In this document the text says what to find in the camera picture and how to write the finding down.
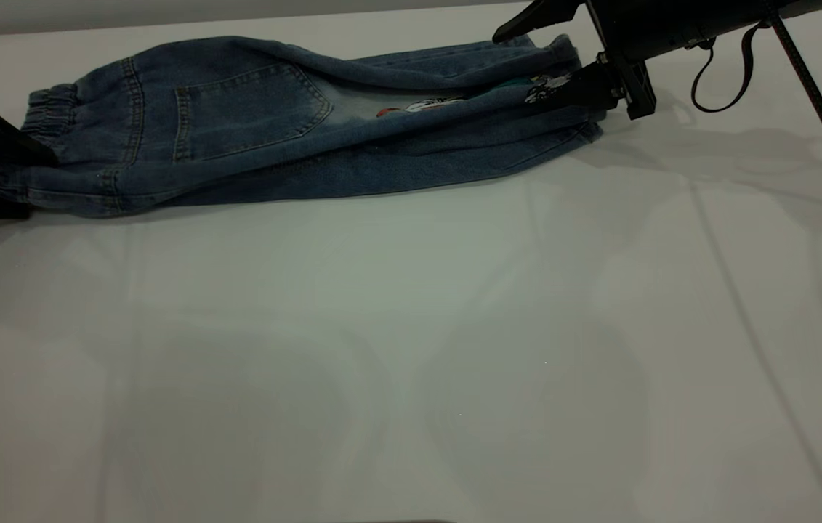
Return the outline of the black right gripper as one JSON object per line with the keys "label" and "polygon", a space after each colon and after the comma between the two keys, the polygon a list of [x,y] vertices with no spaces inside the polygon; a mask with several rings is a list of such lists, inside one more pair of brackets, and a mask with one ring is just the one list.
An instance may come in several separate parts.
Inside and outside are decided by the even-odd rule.
{"label": "black right gripper", "polygon": [[[495,30],[504,43],[535,30],[571,21],[582,0],[537,0]],[[718,36],[749,26],[741,41],[745,73],[734,106],[749,88],[754,70],[752,39],[768,28],[763,1],[588,1],[587,9],[603,43],[596,62],[569,73],[552,93],[552,103],[587,110],[611,110],[626,100],[632,120],[653,115],[656,93],[646,67],[653,57],[678,49],[709,50]]]}

